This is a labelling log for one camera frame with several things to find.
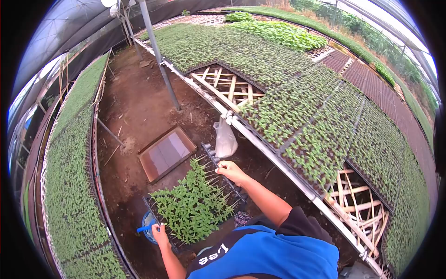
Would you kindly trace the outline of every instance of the soil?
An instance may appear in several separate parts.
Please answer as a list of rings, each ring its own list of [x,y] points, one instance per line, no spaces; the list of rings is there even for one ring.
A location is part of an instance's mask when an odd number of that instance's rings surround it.
[[[143,53],[146,61],[154,57]],[[100,103],[99,118],[119,138],[125,148],[111,154],[118,143],[104,129],[98,128],[98,157],[100,177],[106,206],[118,240],[140,278],[167,278],[158,247],[143,234],[137,234],[142,217],[147,212],[143,196],[163,188],[171,188],[184,178],[190,169],[186,160],[166,176],[151,185],[137,154],[148,143],[174,125],[179,125],[196,146],[201,142],[215,147],[215,130],[219,114],[203,98],[175,74],[168,72],[172,88],[181,104],[176,111],[170,99],[158,65],[140,68],[134,47],[117,52],[110,67],[116,75],[107,73],[104,96]],[[239,144],[236,153],[227,158],[236,162],[243,171],[276,193],[292,206],[301,206],[308,216],[314,216],[332,236],[340,250],[339,271],[359,259],[357,252],[338,230],[310,203],[304,194],[282,174],[251,142],[234,130]],[[246,207],[251,216],[261,214],[258,207],[248,200]],[[214,245],[234,228],[232,219],[220,226],[205,241],[182,252],[180,261],[186,266],[204,247]]]

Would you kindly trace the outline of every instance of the patterned pants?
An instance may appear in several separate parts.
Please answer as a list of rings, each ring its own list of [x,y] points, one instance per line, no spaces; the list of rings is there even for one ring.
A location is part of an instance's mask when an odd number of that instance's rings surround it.
[[[252,219],[251,216],[245,211],[238,211],[234,215],[234,225],[236,228],[245,226],[250,220]]]

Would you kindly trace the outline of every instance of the plastic bag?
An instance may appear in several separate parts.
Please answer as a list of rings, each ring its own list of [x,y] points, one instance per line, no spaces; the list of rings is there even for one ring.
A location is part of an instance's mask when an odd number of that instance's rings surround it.
[[[219,158],[226,158],[235,153],[239,144],[228,123],[220,117],[220,122],[214,122],[214,129],[217,132],[215,143],[215,155]]]

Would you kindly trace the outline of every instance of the empty seedling tray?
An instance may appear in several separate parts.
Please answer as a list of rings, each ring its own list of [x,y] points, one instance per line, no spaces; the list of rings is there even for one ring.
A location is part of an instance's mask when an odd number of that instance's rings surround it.
[[[209,182],[210,185],[217,185],[219,189],[222,189],[224,196],[228,196],[227,205],[233,207],[233,213],[237,212],[240,206],[246,203],[248,195],[246,193],[241,194],[241,188],[235,186],[233,182],[230,181],[226,176],[218,175],[214,172],[214,170],[218,167],[220,159],[215,156],[215,151],[211,148],[211,145],[201,143],[201,147],[202,148],[200,150],[200,155],[198,158],[201,158],[199,162],[202,166],[205,166],[205,171],[209,172],[206,180]],[[150,194],[144,197],[143,200],[158,224],[160,224],[161,222],[168,223],[168,221],[163,216],[158,214],[157,204],[155,202],[155,199],[152,198]],[[172,244],[172,248],[176,253],[187,250],[187,248],[191,245],[180,241],[177,236],[172,235],[173,231],[169,226],[166,226],[166,233],[169,237],[170,243]]]
[[[179,126],[174,126],[144,147],[138,154],[151,184],[185,161],[197,147]]]

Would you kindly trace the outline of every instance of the bamboo frame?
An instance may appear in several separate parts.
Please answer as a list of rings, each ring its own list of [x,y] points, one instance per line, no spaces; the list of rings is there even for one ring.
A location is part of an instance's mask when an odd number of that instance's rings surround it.
[[[372,195],[369,186],[350,181],[349,175],[353,173],[354,170],[339,170],[336,179],[338,189],[335,191],[334,186],[331,186],[332,192],[324,199],[340,220],[350,227],[356,237],[357,245],[364,245],[368,256],[373,255],[378,259],[380,256],[378,246],[390,212],[377,197]]]
[[[197,69],[190,75],[235,112],[265,96],[249,82],[217,64]]]

